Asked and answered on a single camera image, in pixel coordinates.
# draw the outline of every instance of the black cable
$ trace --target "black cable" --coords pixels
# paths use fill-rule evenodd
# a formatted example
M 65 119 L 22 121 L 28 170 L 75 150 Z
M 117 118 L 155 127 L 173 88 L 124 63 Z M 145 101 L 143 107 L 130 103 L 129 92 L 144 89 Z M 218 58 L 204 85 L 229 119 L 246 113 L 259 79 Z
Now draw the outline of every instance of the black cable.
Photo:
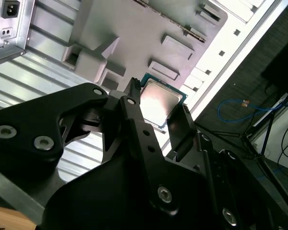
M 285 133 L 284 133 L 284 135 L 283 135 L 283 138 L 282 138 L 282 142 L 281 142 L 282 153 L 280 154 L 280 157 L 282 156 L 282 154 L 284 154 L 286 157 L 288 157 L 287 154 L 285 153 L 285 149 L 288 148 L 288 145 L 287 145 L 287 147 L 284 149 L 284 140 L 285 140 L 285 136 L 286 136 L 287 133 L 288 133 L 288 128 L 286 129 L 286 131 L 285 131 Z
M 277 160 L 277 167 L 278 167 L 278 169 L 279 169 L 279 170 L 280 170 L 280 171 L 281 171 L 285 176 L 288 177 L 288 174 L 285 173 L 284 171 L 282 171 L 281 168 L 279 167 L 279 161 L 280 161 L 280 158 L 282 157 L 284 151 L 285 151 L 287 148 L 288 148 L 288 145 L 285 147 L 285 149 L 284 149 L 284 150 L 282 151 L 282 153 L 279 155 L 278 160 Z

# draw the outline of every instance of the silver screw head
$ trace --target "silver screw head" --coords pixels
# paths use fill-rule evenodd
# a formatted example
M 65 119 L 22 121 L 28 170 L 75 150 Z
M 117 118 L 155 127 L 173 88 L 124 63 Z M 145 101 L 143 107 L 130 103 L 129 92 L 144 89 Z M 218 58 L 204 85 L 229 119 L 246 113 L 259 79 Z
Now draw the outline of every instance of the silver screw head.
M 38 150 L 48 151 L 53 148 L 54 141 L 47 136 L 39 136 L 34 140 L 34 146 Z
M 163 186 L 160 186 L 158 188 L 158 196 L 164 203 L 169 204 L 169 203 L 172 202 L 172 194 L 171 194 L 171 192 L 167 188 L 165 188 Z
M 0 126 L 0 138 L 1 139 L 10 139 L 15 137 L 17 131 L 12 126 Z
M 132 99 L 130 99 L 130 98 L 128 98 L 127 101 L 128 101 L 130 104 L 135 104 L 135 101 L 132 100 Z
M 225 220 L 233 227 L 237 225 L 237 221 L 235 216 L 227 209 L 223 208 L 222 214 L 225 218 Z
M 93 92 L 96 93 L 97 95 L 102 95 L 102 91 L 99 89 L 94 89 Z

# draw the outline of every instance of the rectangular slot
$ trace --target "rectangular slot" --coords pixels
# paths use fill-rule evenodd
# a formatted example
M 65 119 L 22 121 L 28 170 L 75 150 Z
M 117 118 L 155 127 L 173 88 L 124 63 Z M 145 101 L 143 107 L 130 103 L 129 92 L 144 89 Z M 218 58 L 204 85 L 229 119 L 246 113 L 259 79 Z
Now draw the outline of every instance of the rectangular slot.
M 173 80 L 176 80 L 176 78 L 179 76 L 178 73 L 172 71 L 168 67 L 165 67 L 164 65 L 161 65 L 160 63 L 156 61 L 152 61 L 148 67 L 152 72 L 162 76 L 171 78 Z
M 171 49 L 175 51 L 179 56 L 182 56 L 186 59 L 190 59 L 194 53 L 194 50 L 187 47 L 183 43 L 175 40 L 174 38 L 170 37 L 169 35 L 166 35 L 165 38 L 162 41 L 162 45 L 164 45 L 166 48 Z

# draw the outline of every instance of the hole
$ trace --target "hole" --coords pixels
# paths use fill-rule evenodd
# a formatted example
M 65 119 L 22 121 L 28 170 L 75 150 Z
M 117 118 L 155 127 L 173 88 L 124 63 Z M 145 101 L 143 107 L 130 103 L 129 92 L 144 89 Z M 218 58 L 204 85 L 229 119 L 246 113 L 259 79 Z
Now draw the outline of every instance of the hole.
M 3 135 L 9 135 L 11 134 L 12 132 L 8 129 L 8 128 L 3 128 L 1 131 L 0 131 L 1 134 Z
M 149 136 L 150 133 L 147 131 L 147 130 L 144 130 L 143 133 L 146 135 L 146 136 Z
M 49 141 L 47 141 L 46 139 L 42 139 L 40 140 L 39 142 L 41 145 L 48 145 L 49 144 Z
M 222 57 L 225 54 L 223 50 L 220 51 L 219 55 Z
M 167 193 L 167 191 L 162 190 L 162 191 L 161 191 L 161 194 L 162 194 L 162 196 L 163 196 L 165 199 L 168 198 L 168 193 Z
M 148 150 L 149 150 L 150 152 L 155 152 L 155 151 L 156 151 L 154 147 L 148 146 L 147 148 L 148 148 Z
M 238 36 L 240 34 L 240 30 L 235 30 L 234 35 Z

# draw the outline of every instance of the wooden surface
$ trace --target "wooden surface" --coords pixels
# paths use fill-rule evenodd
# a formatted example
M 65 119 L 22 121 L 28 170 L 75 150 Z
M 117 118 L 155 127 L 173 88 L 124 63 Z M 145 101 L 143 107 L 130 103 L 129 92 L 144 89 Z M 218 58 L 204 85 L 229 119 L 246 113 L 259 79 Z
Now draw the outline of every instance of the wooden surface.
M 35 230 L 35 224 L 20 212 L 0 207 L 1 230 Z

